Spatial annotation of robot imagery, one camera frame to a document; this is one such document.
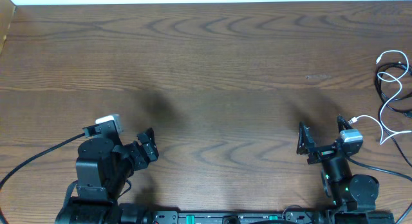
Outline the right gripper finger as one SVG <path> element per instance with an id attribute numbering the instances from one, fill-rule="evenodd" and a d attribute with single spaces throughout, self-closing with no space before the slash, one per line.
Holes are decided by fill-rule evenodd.
<path id="1" fill-rule="evenodd" d="M 338 127 L 338 132 L 352 129 L 352 126 L 349 124 L 349 122 L 345 120 L 345 118 L 341 115 L 337 116 L 337 127 Z"/>
<path id="2" fill-rule="evenodd" d="M 314 151 L 316 143 L 310 134 L 310 128 L 304 122 L 299 123 L 299 137 L 296 153 L 303 155 Z"/>

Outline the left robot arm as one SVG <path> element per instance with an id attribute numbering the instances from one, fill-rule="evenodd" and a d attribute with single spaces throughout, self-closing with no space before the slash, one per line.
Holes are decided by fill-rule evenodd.
<path id="1" fill-rule="evenodd" d="M 66 191 L 56 223 L 152 223 L 146 207 L 119 203 L 134 172 L 148 168 L 159 157 L 152 128 L 123 144 L 115 120 L 85 127 L 87 140 L 79 145 L 77 181 Z"/>

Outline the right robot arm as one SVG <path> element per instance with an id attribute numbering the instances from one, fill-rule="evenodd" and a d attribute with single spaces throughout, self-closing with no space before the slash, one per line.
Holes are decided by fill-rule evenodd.
<path id="1" fill-rule="evenodd" d="M 296 153 L 307 155 L 309 165 L 322 165 L 322 181 L 327 197 L 333 205 L 317 211 L 314 223 L 368 223 L 368 213 L 376 208 L 379 182 L 365 174 L 351 172 L 348 157 L 357 154 L 363 136 L 342 116 L 337 117 L 339 136 L 330 145 L 317 146 L 304 122 L 299 123 Z"/>

